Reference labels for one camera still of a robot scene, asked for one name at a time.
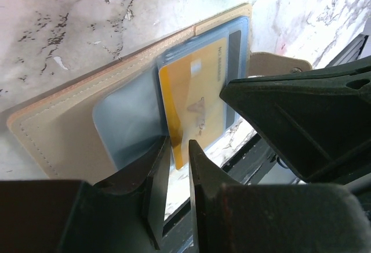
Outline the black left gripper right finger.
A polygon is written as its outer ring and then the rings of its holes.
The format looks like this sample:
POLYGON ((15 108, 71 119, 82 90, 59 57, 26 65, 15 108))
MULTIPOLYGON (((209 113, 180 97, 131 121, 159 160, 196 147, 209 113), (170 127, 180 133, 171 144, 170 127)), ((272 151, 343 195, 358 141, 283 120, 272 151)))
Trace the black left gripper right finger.
POLYGON ((369 252, 370 222, 334 184, 243 185, 188 145, 199 252, 369 252))

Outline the gold credit card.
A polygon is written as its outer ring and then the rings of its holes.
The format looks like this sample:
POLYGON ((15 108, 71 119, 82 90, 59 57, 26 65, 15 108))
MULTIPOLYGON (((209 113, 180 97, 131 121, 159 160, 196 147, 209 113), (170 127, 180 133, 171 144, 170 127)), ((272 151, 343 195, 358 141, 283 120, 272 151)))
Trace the gold credit card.
POLYGON ((225 131, 225 106, 219 98, 227 73, 227 38, 168 60, 159 69, 176 169, 188 163, 188 142, 206 149, 225 131))

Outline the beige card holder wallet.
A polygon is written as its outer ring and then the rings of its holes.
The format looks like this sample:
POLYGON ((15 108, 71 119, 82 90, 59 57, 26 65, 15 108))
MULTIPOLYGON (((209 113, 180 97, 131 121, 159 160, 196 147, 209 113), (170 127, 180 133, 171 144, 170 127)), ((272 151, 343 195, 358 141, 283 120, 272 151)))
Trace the beige card holder wallet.
POLYGON ((200 21, 13 113, 6 124, 49 178, 96 183, 115 170, 93 124, 93 107, 98 100, 148 71, 167 48, 251 15, 252 6, 243 3, 200 21))

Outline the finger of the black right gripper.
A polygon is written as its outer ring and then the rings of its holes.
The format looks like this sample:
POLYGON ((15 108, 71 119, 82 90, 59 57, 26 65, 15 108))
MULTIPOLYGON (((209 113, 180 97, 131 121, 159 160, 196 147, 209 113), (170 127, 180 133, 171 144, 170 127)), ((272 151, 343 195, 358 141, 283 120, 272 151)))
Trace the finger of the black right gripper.
POLYGON ((220 97, 305 182, 370 172, 370 70, 236 79, 220 97))

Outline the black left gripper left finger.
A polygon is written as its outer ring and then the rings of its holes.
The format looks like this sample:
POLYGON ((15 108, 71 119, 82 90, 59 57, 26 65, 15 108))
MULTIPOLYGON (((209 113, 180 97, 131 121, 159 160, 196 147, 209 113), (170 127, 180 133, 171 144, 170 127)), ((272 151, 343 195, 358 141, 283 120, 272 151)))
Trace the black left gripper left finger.
POLYGON ((94 185, 1 182, 2 252, 154 252, 163 233, 170 139, 94 185))

